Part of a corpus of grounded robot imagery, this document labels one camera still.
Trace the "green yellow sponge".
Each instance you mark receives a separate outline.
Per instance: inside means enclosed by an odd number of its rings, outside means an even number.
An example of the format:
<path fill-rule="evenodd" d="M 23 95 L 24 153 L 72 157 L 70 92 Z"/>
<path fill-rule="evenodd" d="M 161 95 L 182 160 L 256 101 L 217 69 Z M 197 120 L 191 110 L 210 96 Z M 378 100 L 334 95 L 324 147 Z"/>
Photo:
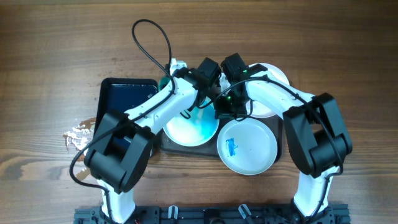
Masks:
<path fill-rule="evenodd" d="M 162 89 L 164 89 L 170 82 L 170 78 L 167 76 L 162 77 L 159 80 L 159 84 L 158 84 L 158 90 L 161 91 Z"/>

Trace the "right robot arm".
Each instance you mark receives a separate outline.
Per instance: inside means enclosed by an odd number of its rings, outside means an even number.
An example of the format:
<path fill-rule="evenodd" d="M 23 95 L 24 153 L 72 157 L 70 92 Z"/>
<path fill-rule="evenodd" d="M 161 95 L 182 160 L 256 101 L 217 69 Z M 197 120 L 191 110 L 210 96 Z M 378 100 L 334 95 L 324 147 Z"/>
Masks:
<path fill-rule="evenodd" d="M 304 222 L 320 219 L 332 178 L 343 173 L 344 159 L 353 150 L 336 100 L 328 93 L 297 90 L 264 65 L 246 65 L 239 54 L 226 57 L 221 69 L 230 86 L 215 98 L 216 118 L 246 119 L 246 103 L 252 100 L 283 119 L 290 156 L 300 171 L 295 209 Z"/>

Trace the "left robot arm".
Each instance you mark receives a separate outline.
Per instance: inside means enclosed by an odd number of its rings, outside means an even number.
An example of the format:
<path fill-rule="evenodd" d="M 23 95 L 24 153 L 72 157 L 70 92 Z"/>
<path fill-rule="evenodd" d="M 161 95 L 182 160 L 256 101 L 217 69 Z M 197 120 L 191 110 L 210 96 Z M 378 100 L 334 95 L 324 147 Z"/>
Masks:
<path fill-rule="evenodd" d="M 162 90 L 125 112 L 106 113 L 84 163 L 103 192 L 100 216 L 106 223 L 126 223 L 136 209 L 133 188 L 143 175 L 158 132 L 177 114 L 206 98 L 221 74 L 205 58 L 198 68 L 174 68 Z"/>

